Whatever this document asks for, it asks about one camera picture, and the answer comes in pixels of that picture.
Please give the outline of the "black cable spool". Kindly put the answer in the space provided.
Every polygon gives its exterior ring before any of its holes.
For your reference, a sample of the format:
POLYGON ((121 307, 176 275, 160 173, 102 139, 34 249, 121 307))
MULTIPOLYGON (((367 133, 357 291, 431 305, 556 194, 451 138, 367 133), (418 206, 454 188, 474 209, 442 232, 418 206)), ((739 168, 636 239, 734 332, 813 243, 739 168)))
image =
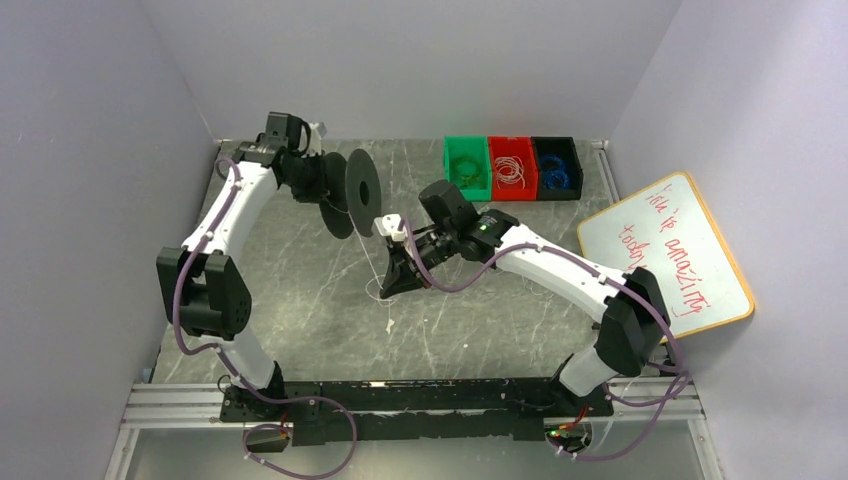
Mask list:
POLYGON ((338 239, 354 232, 372 237, 373 222, 382 215, 381 184, 372 157, 361 148, 347 158, 330 152, 323 156, 322 167, 327 193, 319 210, 327 230, 338 239))

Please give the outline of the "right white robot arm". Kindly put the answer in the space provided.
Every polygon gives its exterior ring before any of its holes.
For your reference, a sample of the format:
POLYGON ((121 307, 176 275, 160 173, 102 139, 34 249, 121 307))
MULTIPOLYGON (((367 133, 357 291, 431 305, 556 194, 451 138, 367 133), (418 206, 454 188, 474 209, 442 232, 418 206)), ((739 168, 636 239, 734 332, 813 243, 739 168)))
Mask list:
POLYGON ((450 286, 438 283, 432 273, 454 256, 546 288, 599 325, 595 343, 567 359, 554 376, 561 390, 577 398, 616 376, 639 375, 668 336, 670 321, 661 288, 648 269, 624 272, 591 262, 501 210, 477 211, 447 180, 429 185, 419 201, 431 220, 422 229, 413 229, 399 214, 373 221, 389 251, 382 297, 430 287, 446 293, 468 288, 478 274, 450 286))

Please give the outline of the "aluminium extrusion frame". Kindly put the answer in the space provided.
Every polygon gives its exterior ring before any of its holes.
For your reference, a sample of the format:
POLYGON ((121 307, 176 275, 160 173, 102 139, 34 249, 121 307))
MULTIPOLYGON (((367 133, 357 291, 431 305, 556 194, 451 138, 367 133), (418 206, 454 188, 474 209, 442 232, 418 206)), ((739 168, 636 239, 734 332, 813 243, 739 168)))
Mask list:
MULTIPOLYGON (((220 410, 224 394, 213 384, 135 384, 126 403, 119 433, 107 467, 107 479, 126 479, 140 433, 145 429, 243 429, 243 421, 224 423, 220 410)), ((695 384, 665 404, 662 421, 685 421, 698 465, 706 479, 724 479, 706 414, 695 384)))

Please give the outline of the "whiteboard with wooden frame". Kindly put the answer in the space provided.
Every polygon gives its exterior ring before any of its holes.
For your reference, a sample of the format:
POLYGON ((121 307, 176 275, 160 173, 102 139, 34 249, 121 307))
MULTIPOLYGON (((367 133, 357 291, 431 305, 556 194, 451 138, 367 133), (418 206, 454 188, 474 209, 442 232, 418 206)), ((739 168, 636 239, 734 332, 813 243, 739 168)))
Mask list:
POLYGON ((651 271, 677 338, 755 311, 750 287, 696 184, 671 174, 582 221, 583 256, 604 266, 651 271))

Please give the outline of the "black plastic bin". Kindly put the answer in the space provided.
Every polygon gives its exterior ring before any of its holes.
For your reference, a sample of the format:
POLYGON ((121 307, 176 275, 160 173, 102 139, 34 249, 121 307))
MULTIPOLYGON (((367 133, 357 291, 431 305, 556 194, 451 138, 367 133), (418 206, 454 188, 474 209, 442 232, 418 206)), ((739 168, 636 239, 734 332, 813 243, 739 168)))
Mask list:
POLYGON ((580 200, 584 174, 574 139, 533 136, 531 144, 538 169, 536 200, 580 200))

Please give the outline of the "green plastic bin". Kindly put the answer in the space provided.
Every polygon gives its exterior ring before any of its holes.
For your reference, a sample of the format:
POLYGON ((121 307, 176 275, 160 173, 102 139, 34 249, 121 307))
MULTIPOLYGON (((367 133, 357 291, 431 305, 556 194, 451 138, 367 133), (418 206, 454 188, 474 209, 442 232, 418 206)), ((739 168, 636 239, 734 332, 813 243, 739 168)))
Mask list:
POLYGON ((445 178, 468 201, 492 200, 492 167, 485 136, 446 136, 443 165, 445 178))

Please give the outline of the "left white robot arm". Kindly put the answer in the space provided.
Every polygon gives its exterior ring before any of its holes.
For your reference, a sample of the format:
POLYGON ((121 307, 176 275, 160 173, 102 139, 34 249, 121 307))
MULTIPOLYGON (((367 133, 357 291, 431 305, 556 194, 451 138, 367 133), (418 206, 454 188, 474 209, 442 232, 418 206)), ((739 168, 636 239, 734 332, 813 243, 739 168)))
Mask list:
POLYGON ((259 214, 281 187, 307 202, 326 197, 325 134, 321 122, 269 113, 255 140, 218 156, 214 170, 224 183, 210 210, 180 246, 163 248, 156 259, 180 352, 213 352, 236 392, 262 408, 286 404, 285 381, 248 325, 252 297, 237 262, 259 214))

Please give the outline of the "red plastic bin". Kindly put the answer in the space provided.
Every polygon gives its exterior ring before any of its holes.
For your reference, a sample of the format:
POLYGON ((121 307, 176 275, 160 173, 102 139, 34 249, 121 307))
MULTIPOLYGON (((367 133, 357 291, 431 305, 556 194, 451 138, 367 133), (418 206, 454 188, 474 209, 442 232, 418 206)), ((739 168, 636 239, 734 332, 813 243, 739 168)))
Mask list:
POLYGON ((539 173, 530 137, 489 136, 493 201, 535 201, 539 173))

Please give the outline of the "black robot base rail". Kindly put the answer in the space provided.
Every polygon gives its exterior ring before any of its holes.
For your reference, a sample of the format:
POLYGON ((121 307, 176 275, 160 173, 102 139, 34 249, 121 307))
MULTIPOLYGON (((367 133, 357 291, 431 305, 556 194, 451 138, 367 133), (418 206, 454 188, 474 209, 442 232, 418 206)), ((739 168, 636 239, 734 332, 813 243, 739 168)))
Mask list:
POLYGON ((602 388, 575 397, 545 377, 462 380, 289 381, 286 405, 235 386, 224 393, 223 423, 288 422, 296 446, 343 442, 509 437, 541 441, 557 423, 609 417, 602 388))

